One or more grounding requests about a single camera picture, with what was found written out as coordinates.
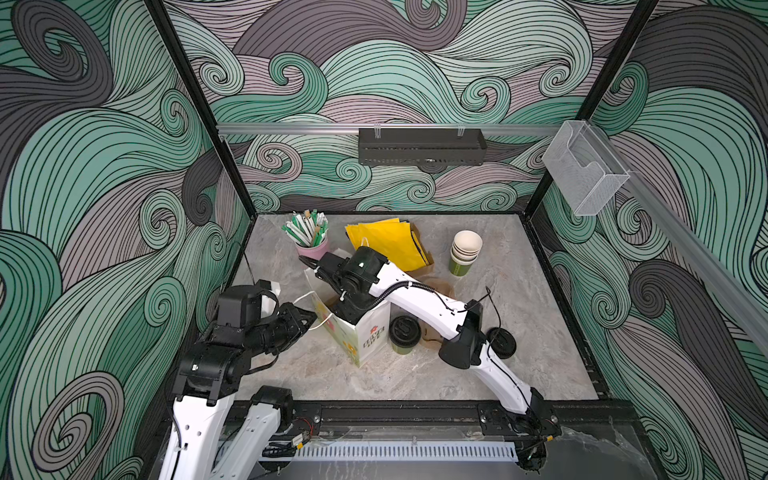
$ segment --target red wire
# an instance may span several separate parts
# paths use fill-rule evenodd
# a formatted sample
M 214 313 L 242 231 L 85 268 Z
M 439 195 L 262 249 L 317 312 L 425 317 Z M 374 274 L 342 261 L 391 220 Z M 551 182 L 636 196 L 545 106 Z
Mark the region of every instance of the red wire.
M 311 437 L 312 434 L 315 432 L 315 428 L 312 426 L 312 423 L 310 423 L 310 421 L 305 419 L 304 417 L 299 417 L 296 420 L 303 420 L 304 422 L 306 422 L 306 425 L 310 428 L 310 437 Z

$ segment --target black plastic lid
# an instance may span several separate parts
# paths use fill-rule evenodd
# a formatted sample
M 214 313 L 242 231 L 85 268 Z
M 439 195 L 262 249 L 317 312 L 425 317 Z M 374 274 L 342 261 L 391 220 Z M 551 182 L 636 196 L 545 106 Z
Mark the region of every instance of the black plastic lid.
M 401 315 L 389 321 L 389 339 L 392 343 L 409 349 L 422 338 L 422 327 L 412 316 Z
M 515 350 L 518 349 L 518 343 L 515 342 L 515 338 L 507 329 L 493 327 L 485 334 L 485 337 L 491 340 L 491 348 L 502 360 L 513 356 Z

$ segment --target wall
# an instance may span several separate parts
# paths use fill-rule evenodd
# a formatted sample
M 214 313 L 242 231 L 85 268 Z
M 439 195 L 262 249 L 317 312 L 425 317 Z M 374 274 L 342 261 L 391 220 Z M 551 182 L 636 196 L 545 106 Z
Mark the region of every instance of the wall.
M 652 19 L 593 121 L 766 308 L 768 5 L 721 3 Z M 627 191 L 597 217 L 556 187 L 544 207 L 550 263 L 670 477 L 765 478 L 768 360 L 738 319 Z
M 247 218 L 141 0 L 0 4 L 0 469 L 137 478 Z
M 634 8 L 601 3 L 166 0 L 219 122 L 315 123 L 572 119 Z M 521 211 L 548 139 L 489 140 L 435 172 L 361 167 L 352 136 L 229 138 L 262 211 Z

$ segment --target pink container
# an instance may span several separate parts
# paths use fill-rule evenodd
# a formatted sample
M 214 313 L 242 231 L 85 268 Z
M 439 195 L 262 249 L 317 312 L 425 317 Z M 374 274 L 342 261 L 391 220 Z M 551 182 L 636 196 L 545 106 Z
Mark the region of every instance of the pink container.
M 320 245 L 317 247 L 312 248 L 306 248 L 306 247 L 300 247 L 299 245 L 296 245 L 296 250 L 298 250 L 300 256 L 313 258 L 315 260 L 320 260 L 323 258 L 323 255 L 328 253 L 330 251 L 330 247 L 328 244 L 328 236 L 326 236 L 322 242 L 320 242 Z

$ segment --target yellow paper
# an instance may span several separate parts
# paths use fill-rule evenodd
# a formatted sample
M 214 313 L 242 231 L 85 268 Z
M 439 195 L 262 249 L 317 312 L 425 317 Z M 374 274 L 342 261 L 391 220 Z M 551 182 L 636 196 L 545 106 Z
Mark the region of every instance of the yellow paper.
M 371 247 L 405 272 L 427 265 L 424 250 L 411 235 L 411 224 L 408 222 L 391 218 L 375 223 L 347 225 L 346 233 L 356 249 L 360 246 Z

